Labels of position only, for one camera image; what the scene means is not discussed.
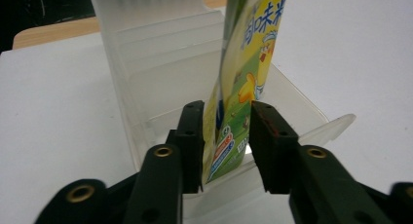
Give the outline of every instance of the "translucent plastic bin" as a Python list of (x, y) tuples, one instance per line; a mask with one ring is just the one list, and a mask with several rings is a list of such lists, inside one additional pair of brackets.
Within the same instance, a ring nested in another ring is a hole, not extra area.
[[(224, 17), (202, 0), (92, 0), (136, 169), (176, 129), (182, 107), (210, 96), (218, 76)], [(302, 144), (324, 145), (354, 119), (328, 122), (272, 66), (261, 101), (275, 106)], [(184, 196), (188, 221), (261, 185), (250, 154), (233, 172)]]

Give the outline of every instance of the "yellow packaging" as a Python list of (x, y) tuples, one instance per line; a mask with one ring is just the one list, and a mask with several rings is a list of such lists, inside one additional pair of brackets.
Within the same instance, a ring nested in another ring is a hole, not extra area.
[(220, 76), (204, 115), (204, 182), (243, 160), (250, 103), (264, 90), (284, 4), (285, 0), (228, 2)]

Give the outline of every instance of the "screw hole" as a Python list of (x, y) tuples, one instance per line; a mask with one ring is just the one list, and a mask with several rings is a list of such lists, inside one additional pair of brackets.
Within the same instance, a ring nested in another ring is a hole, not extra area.
[(143, 211), (141, 219), (146, 223), (154, 223), (158, 220), (160, 213), (155, 208), (149, 208)]
[(160, 158), (167, 157), (170, 154), (172, 154), (172, 149), (168, 147), (162, 147), (162, 148), (155, 150), (155, 156), (160, 157)]
[(316, 148), (309, 149), (307, 151), (307, 153), (310, 156), (314, 157), (314, 158), (325, 158), (325, 157), (327, 157), (327, 154), (324, 151), (322, 151), (320, 149), (316, 149)]
[(66, 196), (66, 199), (70, 203), (80, 203), (90, 198), (93, 194), (94, 194), (93, 186), (89, 184), (80, 185), (70, 190), (70, 192)]

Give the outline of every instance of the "brass screw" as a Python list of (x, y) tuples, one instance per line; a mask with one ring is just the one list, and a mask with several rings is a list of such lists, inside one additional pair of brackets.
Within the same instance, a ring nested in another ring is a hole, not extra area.
[(155, 150), (155, 156), (164, 158), (172, 154), (172, 149), (169, 147), (161, 147), (157, 150)]
[(73, 188), (66, 196), (70, 203), (80, 203), (87, 200), (94, 194), (94, 187), (85, 184)]
[(310, 156), (314, 157), (314, 158), (325, 158), (325, 157), (327, 157), (327, 154), (324, 151), (322, 151), (320, 149), (317, 149), (317, 148), (311, 148), (311, 149), (307, 150), (307, 153)]

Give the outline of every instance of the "white surface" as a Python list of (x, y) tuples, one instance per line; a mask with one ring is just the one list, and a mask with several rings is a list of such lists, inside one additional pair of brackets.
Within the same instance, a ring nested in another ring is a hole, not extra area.
[[(287, 0), (274, 58), (328, 118), (357, 115), (327, 148), (383, 192), (413, 181), (411, 16), (411, 0)], [(0, 103), (0, 223), (32, 222), (75, 179), (133, 173), (97, 34), (2, 54)], [(263, 197), (215, 223), (292, 222), (286, 199)]]
[(354, 178), (413, 181), (412, 0), (287, 0), (274, 64), (330, 119), (327, 144)]
[(134, 173), (99, 34), (0, 57), (0, 223), (32, 223), (63, 186)]

